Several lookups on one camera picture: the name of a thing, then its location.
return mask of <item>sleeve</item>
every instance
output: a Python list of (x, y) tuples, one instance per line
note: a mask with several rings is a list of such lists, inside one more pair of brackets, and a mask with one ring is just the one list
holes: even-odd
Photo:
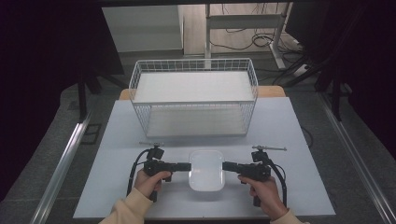
[(271, 221), (271, 224), (309, 224), (309, 222), (301, 222), (292, 212), (289, 212), (283, 216), (278, 218), (275, 221)]
[(108, 217), (100, 224), (143, 224), (145, 214), (152, 205), (152, 201), (146, 198), (139, 190), (133, 188), (125, 200), (118, 200)]

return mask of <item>wire basket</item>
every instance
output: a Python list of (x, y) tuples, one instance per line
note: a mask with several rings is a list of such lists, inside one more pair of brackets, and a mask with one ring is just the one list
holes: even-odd
[(138, 61), (129, 86), (146, 137), (246, 135), (257, 100), (250, 59)]

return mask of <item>black cable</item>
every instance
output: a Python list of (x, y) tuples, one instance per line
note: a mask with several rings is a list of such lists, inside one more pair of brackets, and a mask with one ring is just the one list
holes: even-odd
[[(265, 44), (263, 44), (263, 45), (257, 44), (257, 43), (256, 43), (256, 40), (258, 40), (258, 39), (267, 40), (267, 43), (265, 43)], [(253, 37), (251, 37), (251, 42), (252, 42), (256, 47), (259, 47), (259, 48), (264, 48), (264, 47), (269, 46), (269, 45), (271, 44), (272, 41), (274, 41), (273, 38), (271, 38), (271, 37), (269, 37), (269, 36), (267, 36), (267, 35), (263, 35), (263, 33), (258, 33), (258, 34), (255, 34)]]
[[(259, 14), (259, 3), (253, 8), (253, 10), (250, 12), (250, 14), (253, 14), (253, 12), (254, 12), (254, 10), (256, 10), (256, 8), (257, 8), (257, 14)], [(223, 15), (225, 15), (225, 12), (224, 12), (224, 10), (225, 11), (227, 11), (227, 14), (230, 14), (230, 12), (227, 10), (227, 8), (225, 7), (225, 4), (221, 4), (221, 11), (222, 11), (222, 14)], [(244, 31), (244, 30), (246, 30), (247, 28), (244, 28), (244, 29), (238, 29), (238, 30), (232, 30), (232, 31), (229, 31), (228, 29), (225, 29), (225, 31), (227, 32), (227, 33), (238, 33), (238, 32), (241, 32), (241, 31)]]
[(144, 164), (144, 163), (146, 163), (147, 161), (142, 161), (142, 162), (139, 162), (137, 165), (140, 165), (140, 164)]
[(283, 77), (292, 74), (292, 72), (297, 70), (298, 67), (304, 64), (307, 60), (308, 60), (307, 56), (304, 55), (303, 57), (301, 57), (299, 60), (293, 63), (287, 70), (285, 70), (285, 72), (283, 72), (279, 77), (277, 77), (272, 84), (275, 86), (278, 83), (278, 81), (280, 81)]
[(277, 14), (277, 6), (279, 5), (279, 3), (276, 3), (276, 12), (275, 12), (275, 14)]
[(285, 44), (285, 42), (283, 41), (282, 38), (279, 38), (279, 40), (280, 40), (280, 43), (282, 43), (282, 45), (283, 45), (283, 47), (282, 46), (278, 46), (279, 48), (282, 48), (281, 51), (284, 51), (284, 52), (294, 51), (293, 49), (289, 49), (288, 46), (286, 46), (286, 44)]
[(309, 132), (303, 125), (300, 125), (301, 129), (308, 133), (309, 138), (311, 139), (310, 144), (308, 144), (308, 147), (311, 148), (314, 145), (314, 136), (312, 136), (312, 133)]
[(264, 71), (264, 72), (283, 72), (282, 70), (269, 70), (269, 69), (265, 69), (265, 68), (254, 68), (254, 70)]
[(280, 165), (275, 164), (275, 166), (276, 166), (276, 167), (279, 167), (279, 168), (282, 170), (282, 172), (283, 172), (283, 180), (286, 181), (286, 173), (285, 173), (285, 170), (284, 170)]
[(303, 55), (301, 52), (284, 52), (282, 54), (282, 59), (285, 60), (288, 63), (295, 63), (295, 62), (298, 61), (298, 60), (297, 61), (291, 61), (290, 59), (288, 59), (285, 55), (289, 55), (289, 54), (301, 54), (301, 55)]
[(258, 82), (262, 82), (262, 81), (264, 81), (264, 80), (266, 80), (266, 79), (273, 78), (273, 77), (277, 77), (277, 76), (264, 77), (264, 78), (257, 79), (257, 81), (258, 81)]
[(128, 189), (127, 189), (127, 191), (126, 191), (126, 196), (128, 196), (128, 194), (131, 193), (132, 184), (133, 184), (133, 182), (134, 182), (134, 173), (136, 172), (136, 167), (137, 167), (137, 165), (138, 165), (138, 162), (139, 162), (139, 160), (140, 160), (140, 157), (142, 157), (143, 154), (145, 154), (145, 152), (149, 152), (149, 149), (143, 150), (143, 151), (139, 154), (139, 156), (137, 156), (136, 161), (134, 162), (134, 165), (132, 166), (131, 173), (129, 174)]
[(270, 163), (271, 168), (274, 170), (277, 178), (279, 179), (280, 185), (282, 186), (283, 204), (285, 204), (285, 207), (288, 207), (288, 188), (286, 186), (286, 181), (283, 178), (282, 174), (277, 169), (276, 165), (271, 160), (268, 160), (268, 161)]
[(267, 4), (266, 3), (262, 4), (262, 14), (264, 14), (264, 9), (267, 9)]
[(256, 10), (256, 14), (259, 14), (259, 10), (260, 10), (260, 3), (256, 3), (256, 6), (253, 8), (253, 10), (251, 11), (251, 14), (253, 14), (254, 10)]
[(235, 49), (235, 50), (243, 50), (243, 49), (248, 49), (250, 48), (250, 46), (253, 45), (253, 42), (251, 42), (247, 47), (241, 48), (241, 49), (237, 49), (237, 48), (232, 48), (232, 47), (228, 47), (228, 46), (224, 46), (224, 45), (218, 45), (218, 44), (214, 44), (212, 43), (212, 41), (209, 41), (211, 45), (216, 46), (216, 47), (222, 47), (222, 48), (226, 48), (226, 49)]

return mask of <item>white tabletop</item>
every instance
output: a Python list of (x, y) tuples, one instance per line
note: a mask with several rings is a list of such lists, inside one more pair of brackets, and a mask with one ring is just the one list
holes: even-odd
[[(247, 136), (149, 140), (131, 102), (117, 101), (74, 218), (106, 217), (114, 202), (125, 197), (132, 164), (142, 150), (149, 148), (139, 145), (140, 141), (164, 142), (162, 160), (169, 162), (186, 162), (195, 150), (215, 149), (226, 161), (251, 163), (252, 146), (286, 147), (287, 151), (268, 151), (268, 155), (285, 169), (288, 207), (297, 216), (334, 215), (290, 99), (278, 97), (258, 99)], [(188, 172), (174, 173), (172, 182), (163, 183), (158, 202), (150, 208), (147, 218), (265, 217), (260, 208), (252, 205), (248, 186), (240, 184), (236, 176), (226, 172), (222, 190), (199, 192), (191, 189)]]

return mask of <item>human hand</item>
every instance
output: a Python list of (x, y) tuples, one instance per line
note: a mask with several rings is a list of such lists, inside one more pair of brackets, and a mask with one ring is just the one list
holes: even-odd
[(148, 198), (152, 191), (161, 189), (161, 180), (171, 174), (172, 173), (168, 171), (162, 171), (154, 176), (149, 176), (143, 170), (139, 170), (137, 172), (136, 181), (134, 182), (134, 187)]
[(277, 192), (275, 179), (270, 176), (265, 181), (256, 181), (250, 178), (239, 175), (238, 178), (250, 185), (250, 196), (258, 196), (261, 202), (262, 211), (267, 214), (272, 220), (277, 220), (288, 213), (288, 209), (280, 201), (279, 194)]

